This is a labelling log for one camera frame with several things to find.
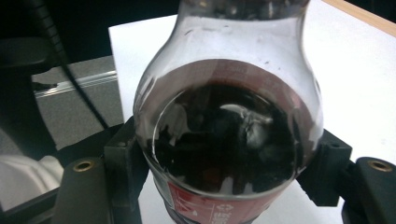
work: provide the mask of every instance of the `clear plastic bottle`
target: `clear plastic bottle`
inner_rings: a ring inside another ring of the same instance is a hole
[[[251,223],[314,156],[307,4],[181,0],[134,100],[137,140],[177,223]]]

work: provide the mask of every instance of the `liquid surface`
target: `liquid surface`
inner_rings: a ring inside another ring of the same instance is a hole
[[[235,86],[185,90],[162,112],[148,154],[184,185],[212,193],[264,192],[293,177],[286,114]]]

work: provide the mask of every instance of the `white table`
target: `white table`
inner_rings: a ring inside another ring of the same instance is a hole
[[[133,114],[137,83],[175,19],[109,28],[125,120]],[[368,156],[396,164],[396,38],[313,0],[304,48],[321,87],[324,127],[353,146],[353,161]],[[151,175],[139,203],[143,223],[173,223]],[[294,181],[255,223],[341,224],[342,204],[341,200],[338,207],[315,207]]]

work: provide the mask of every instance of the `white cloth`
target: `white cloth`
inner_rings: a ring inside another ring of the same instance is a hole
[[[0,156],[0,203],[5,211],[60,186],[64,168],[57,159]]]

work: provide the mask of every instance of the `cola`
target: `cola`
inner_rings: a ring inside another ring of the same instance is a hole
[[[150,157],[185,189],[242,196],[293,177],[296,146],[287,114],[242,87],[183,90],[164,107],[155,130]]]

